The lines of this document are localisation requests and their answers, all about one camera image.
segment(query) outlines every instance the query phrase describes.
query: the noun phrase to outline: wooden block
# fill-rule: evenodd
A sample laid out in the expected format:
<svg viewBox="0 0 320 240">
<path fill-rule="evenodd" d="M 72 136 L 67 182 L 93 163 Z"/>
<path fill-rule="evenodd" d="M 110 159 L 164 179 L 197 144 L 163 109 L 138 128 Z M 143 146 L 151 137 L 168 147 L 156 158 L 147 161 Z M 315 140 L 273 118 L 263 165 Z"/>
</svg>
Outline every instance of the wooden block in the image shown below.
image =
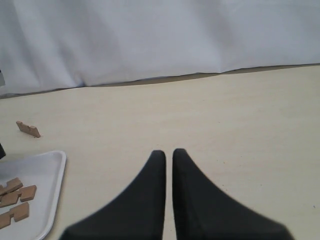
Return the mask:
<svg viewBox="0 0 320 240">
<path fill-rule="evenodd" d="M 21 132 L 32 135 L 36 138 L 41 137 L 38 129 L 35 126 L 28 126 L 28 125 L 24 124 L 22 121 L 16 121 L 16 124 Z"/>
<path fill-rule="evenodd" d="M 1 198 L 0 208 L 4 208 L 7 206 L 16 204 L 18 202 L 19 197 L 22 203 L 33 200 L 36 195 L 36 190 L 37 190 L 37 186 L 32 185 L 32 186 L 23 187 L 17 191 L 13 191 L 8 194 L 5 194 Z"/>
<path fill-rule="evenodd" d="M 0 229 L 9 226 L 11 224 L 11 218 L 13 218 L 15 222 L 19 222 L 27 217 L 29 217 L 29 203 L 24 202 L 0 215 Z"/>
<path fill-rule="evenodd" d="M 22 188 L 23 184 L 20 181 L 20 179 L 18 177 L 7 181 L 6 182 L 6 187 L 3 187 L 2 185 L 0 185 L 0 196 L 7 194 L 7 193 L 11 193 L 19 188 Z"/>
</svg>

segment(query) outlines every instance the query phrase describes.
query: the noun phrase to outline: white cloth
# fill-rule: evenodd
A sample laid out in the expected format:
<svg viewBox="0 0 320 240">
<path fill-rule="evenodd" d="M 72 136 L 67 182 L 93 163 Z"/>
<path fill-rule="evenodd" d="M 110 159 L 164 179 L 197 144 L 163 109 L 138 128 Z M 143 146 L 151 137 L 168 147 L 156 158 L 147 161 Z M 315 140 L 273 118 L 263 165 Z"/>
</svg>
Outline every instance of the white cloth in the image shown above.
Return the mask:
<svg viewBox="0 0 320 240">
<path fill-rule="evenodd" d="M 1 0 L 1 94 L 320 63 L 318 0 Z"/>
</svg>

